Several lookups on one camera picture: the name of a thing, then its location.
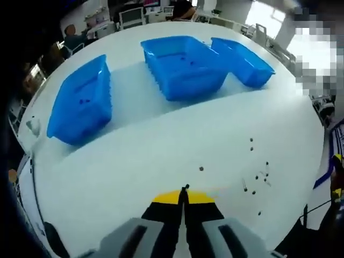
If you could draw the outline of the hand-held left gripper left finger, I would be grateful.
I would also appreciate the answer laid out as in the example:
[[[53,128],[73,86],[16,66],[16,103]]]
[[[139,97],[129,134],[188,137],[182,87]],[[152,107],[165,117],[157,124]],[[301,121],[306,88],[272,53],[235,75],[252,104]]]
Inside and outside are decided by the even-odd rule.
[[[183,214],[184,190],[156,196],[141,217],[108,234],[86,257],[173,257]]]

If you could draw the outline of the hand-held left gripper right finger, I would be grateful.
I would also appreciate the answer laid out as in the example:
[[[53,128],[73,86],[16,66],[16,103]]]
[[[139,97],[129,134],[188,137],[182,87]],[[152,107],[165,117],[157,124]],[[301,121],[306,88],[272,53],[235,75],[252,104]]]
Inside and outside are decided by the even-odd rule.
[[[255,233],[237,219],[224,217],[204,192],[185,189],[184,221],[192,257],[271,257]]]

